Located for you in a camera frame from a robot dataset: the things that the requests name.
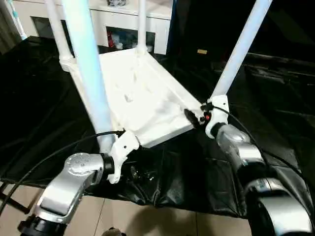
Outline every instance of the white cabinet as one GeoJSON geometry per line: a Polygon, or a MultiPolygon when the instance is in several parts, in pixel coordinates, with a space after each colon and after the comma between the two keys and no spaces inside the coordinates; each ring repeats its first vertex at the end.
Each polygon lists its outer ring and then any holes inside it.
{"type": "MultiPolygon", "coordinates": [[[[55,0],[61,20],[64,20],[60,0],[55,0]]],[[[166,54],[173,0],[147,0],[147,32],[155,34],[154,52],[166,54]]],[[[14,1],[27,36],[39,36],[32,17],[48,19],[44,0],[14,1]]],[[[98,45],[108,46],[106,27],[137,30],[138,0],[129,0],[122,7],[109,7],[106,0],[89,0],[94,33],[98,45]]]]}

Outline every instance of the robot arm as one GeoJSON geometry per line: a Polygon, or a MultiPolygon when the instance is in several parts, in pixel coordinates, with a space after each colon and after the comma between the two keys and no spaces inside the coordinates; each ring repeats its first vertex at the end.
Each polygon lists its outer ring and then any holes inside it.
{"type": "Polygon", "coordinates": [[[120,178],[127,155],[139,148],[136,137],[126,131],[113,144],[109,154],[76,153],[67,158],[63,170],[46,187],[34,214],[18,227],[23,236],[62,236],[84,192],[107,177],[111,183],[120,178]]]}
{"type": "MultiPolygon", "coordinates": [[[[223,109],[228,106],[225,95],[213,97],[213,102],[223,109]]],[[[243,187],[252,235],[312,235],[307,211],[266,165],[249,136],[227,124],[223,111],[214,108],[211,115],[206,134],[227,155],[243,187]]]]}

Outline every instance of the light blue pole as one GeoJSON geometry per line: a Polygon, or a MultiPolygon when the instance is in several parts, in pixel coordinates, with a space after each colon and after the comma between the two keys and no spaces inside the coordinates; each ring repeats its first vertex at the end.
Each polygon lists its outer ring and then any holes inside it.
{"type": "MultiPolygon", "coordinates": [[[[62,0],[67,28],[83,87],[89,104],[89,116],[96,133],[112,130],[98,50],[87,0],[62,0]]],[[[114,137],[99,138],[101,152],[109,152],[114,137]]]]}

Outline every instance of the tiled floor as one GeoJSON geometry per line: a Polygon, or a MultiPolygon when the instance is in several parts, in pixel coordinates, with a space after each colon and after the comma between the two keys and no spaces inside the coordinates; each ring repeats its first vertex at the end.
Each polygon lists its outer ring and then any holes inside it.
{"type": "MultiPolygon", "coordinates": [[[[38,189],[22,186],[13,198],[27,206],[38,189]]],[[[16,227],[26,216],[7,206],[0,235],[20,236],[16,227]]],[[[138,206],[130,202],[85,196],[65,236],[102,236],[115,227],[127,236],[250,236],[247,220],[186,210],[138,206]]]]}

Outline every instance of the black plastic sheet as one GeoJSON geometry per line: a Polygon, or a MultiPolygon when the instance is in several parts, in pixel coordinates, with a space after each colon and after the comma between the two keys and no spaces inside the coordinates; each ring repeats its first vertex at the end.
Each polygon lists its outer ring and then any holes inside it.
{"type": "MultiPolygon", "coordinates": [[[[200,102],[209,97],[224,66],[156,57],[200,102]]],[[[287,64],[274,60],[247,59],[245,64],[228,94],[231,112],[262,148],[296,167],[299,164],[314,184],[312,67],[307,66],[310,71],[305,75],[284,70],[287,64]]],[[[45,156],[94,130],[71,76],[59,65],[53,40],[30,37],[4,55],[0,66],[5,75],[0,88],[0,175],[2,181],[15,182],[45,156]]],[[[64,160],[80,151],[97,153],[96,140],[48,160],[24,184],[45,187],[62,169],[64,160]]],[[[287,187],[313,211],[303,181],[279,161],[270,156],[268,159],[287,187]]],[[[118,184],[103,179],[88,194],[140,205],[246,217],[239,182],[225,155],[203,130],[195,129],[133,152],[123,165],[118,184]]]]}

